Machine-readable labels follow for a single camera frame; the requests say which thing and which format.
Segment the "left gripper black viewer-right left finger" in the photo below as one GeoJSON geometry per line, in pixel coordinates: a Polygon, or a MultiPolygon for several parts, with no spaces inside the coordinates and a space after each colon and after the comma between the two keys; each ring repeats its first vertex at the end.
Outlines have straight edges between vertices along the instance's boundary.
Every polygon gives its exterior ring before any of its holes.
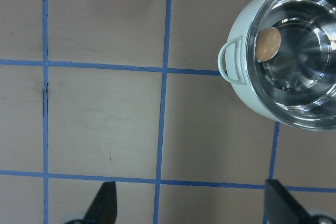
{"type": "Polygon", "coordinates": [[[88,208],[84,223],[113,224],[117,219],[117,190],[115,182],[104,182],[88,208]]]}

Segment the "left gripper black viewer-right right finger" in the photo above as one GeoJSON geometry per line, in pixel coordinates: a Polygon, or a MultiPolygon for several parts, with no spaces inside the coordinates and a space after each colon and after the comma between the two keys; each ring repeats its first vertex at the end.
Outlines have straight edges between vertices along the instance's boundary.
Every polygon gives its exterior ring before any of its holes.
{"type": "Polygon", "coordinates": [[[264,212],[271,224],[310,223],[310,214],[276,179],[265,180],[264,212]]]}

